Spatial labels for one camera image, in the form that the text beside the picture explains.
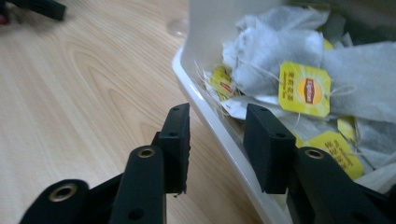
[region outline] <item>plastic bin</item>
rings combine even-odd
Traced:
[[[217,137],[264,223],[291,223],[286,196],[261,192],[242,145],[243,130],[237,122],[219,112],[219,107],[205,92],[198,70],[211,69],[221,63],[222,43],[237,37],[237,21],[247,14],[261,14],[271,7],[287,3],[281,0],[190,0],[190,30],[184,47],[173,60],[180,89]],[[334,0],[327,3],[348,19],[358,21],[357,26],[396,27],[395,1]]]

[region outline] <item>tea bag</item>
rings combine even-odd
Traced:
[[[290,114],[290,112],[283,110],[279,105],[259,102],[246,95],[235,96],[226,101],[220,102],[220,104],[231,117],[241,120],[246,119],[248,104],[261,105],[269,109],[277,118]]]
[[[247,15],[236,24],[240,30],[256,28],[259,24],[269,25],[276,31],[315,30],[329,18],[330,10],[317,10],[312,7],[281,6],[273,7],[259,16]]]
[[[331,113],[396,121],[396,44],[381,42],[324,52],[332,78]]]
[[[396,123],[356,119],[357,147],[374,168],[395,162]]]
[[[307,141],[327,131],[336,131],[336,127],[332,122],[313,119],[296,113],[290,113],[287,116],[279,118],[279,120],[303,141]]]
[[[234,44],[233,83],[249,96],[277,95],[279,67],[285,61],[319,67],[323,36],[309,30],[276,31],[265,24],[248,28]]]
[[[396,184],[396,163],[389,164],[355,180],[356,183],[379,193],[387,193]]]
[[[332,44],[341,41],[347,19],[337,13],[332,13],[323,26],[323,36]]]
[[[277,95],[283,62],[319,67],[323,36],[314,29],[328,16],[329,11],[283,6],[238,22],[240,36],[223,45],[224,63],[233,69],[235,87],[249,96]]]

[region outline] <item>yellow tag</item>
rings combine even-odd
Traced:
[[[332,46],[332,43],[330,43],[330,41],[327,39],[324,39],[324,41],[323,41],[323,48],[325,50],[334,49],[334,47]]]
[[[330,153],[350,178],[356,179],[363,174],[363,165],[340,133],[322,133],[307,141],[306,145]]]
[[[210,78],[210,84],[217,93],[219,93],[220,100],[233,96],[231,88],[231,77],[227,74],[227,67],[220,65],[213,71],[213,77]]]
[[[342,117],[337,120],[337,127],[345,139],[353,146],[356,146],[355,119],[353,117]]]
[[[326,117],[331,79],[325,70],[285,62],[280,66],[279,104],[284,110]]]
[[[295,132],[291,132],[294,137],[296,137],[296,146],[298,148],[303,147],[304,146],[304,140]]]

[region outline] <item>wooden table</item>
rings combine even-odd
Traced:
[[[156,0],[59,2],[63,22],[27,13],[0,27],[0,223],[18,223],[55,182],[92,188],[123,172],[187,102],[171,68],[182,39],[165,32]],[[187,184],[167,199],[168,223],[260,222],[193,111]]]

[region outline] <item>red logo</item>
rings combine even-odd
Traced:
[[[305,80],[304,95],[305,95],[305,102],[307,104],[312,105],[314,103],[314,97],[315,97],[314,79],[307,78]]]
[[[220,85],[221,85],[222,87],[224,87],[224,89],[226,89],[228,92],[233,92],[233,91],[231,90],[231,88],[230,88],[227,84],[225,84],[225,83],[223,83],[223,82],[220,82]]]

